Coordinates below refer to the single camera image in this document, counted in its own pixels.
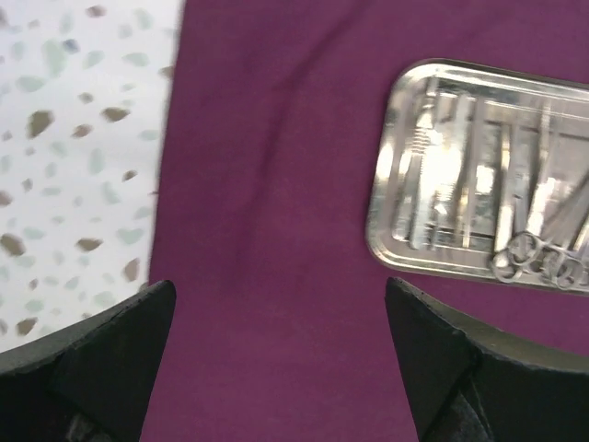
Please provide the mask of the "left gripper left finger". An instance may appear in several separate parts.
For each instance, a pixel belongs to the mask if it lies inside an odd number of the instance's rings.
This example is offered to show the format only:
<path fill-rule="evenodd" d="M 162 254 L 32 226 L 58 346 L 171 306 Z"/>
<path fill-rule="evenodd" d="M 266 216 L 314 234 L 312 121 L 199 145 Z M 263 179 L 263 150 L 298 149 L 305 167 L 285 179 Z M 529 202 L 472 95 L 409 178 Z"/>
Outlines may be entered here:
<path fill-rule="evenodd" d="M 1 354 L 4 441 L 137 441 L 176 305 L 157 282 Z"/>

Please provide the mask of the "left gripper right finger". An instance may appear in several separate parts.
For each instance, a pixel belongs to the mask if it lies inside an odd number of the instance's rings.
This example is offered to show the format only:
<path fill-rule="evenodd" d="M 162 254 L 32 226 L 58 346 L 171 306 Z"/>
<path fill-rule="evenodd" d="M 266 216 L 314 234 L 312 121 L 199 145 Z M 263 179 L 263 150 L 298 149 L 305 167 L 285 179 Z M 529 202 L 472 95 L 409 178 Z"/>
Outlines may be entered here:
<path fill-rule="evenodd" d="M 385 303 L 420 441 L 585 441 L 588 359 L 502 331 L 417 287 Z"/>

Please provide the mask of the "steel serrated forceps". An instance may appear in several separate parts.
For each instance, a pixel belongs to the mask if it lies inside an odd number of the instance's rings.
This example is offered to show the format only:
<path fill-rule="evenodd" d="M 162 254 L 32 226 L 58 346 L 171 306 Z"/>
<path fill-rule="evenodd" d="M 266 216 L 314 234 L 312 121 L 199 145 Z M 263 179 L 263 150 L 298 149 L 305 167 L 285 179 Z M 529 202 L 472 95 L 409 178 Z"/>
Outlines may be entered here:
<path fill-rule="evenodd" d="M 404 240 L 410 234 L 413 210 L 420 200 L 419 187 L 423 156 L 431 145 L 437 86 L 427 87 L 419 108 L 411 116 L 412 126 L 405 140 L 398 167 L 398 195 L 392 218 L 392 237 Z"/>

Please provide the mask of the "purple cloth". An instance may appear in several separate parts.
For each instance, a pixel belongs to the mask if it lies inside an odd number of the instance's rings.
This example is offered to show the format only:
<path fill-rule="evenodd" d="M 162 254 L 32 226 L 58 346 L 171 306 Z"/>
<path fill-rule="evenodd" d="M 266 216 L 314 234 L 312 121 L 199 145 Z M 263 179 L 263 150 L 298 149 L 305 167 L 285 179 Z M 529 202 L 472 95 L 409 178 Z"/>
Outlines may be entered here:
<path fill-rule="evenodd" d="M 364 223 L 426 58 L 586 82 L 584 1 L 189 1 L 150 277 L 178 292 L 145 441 L 412 441 Z"/>

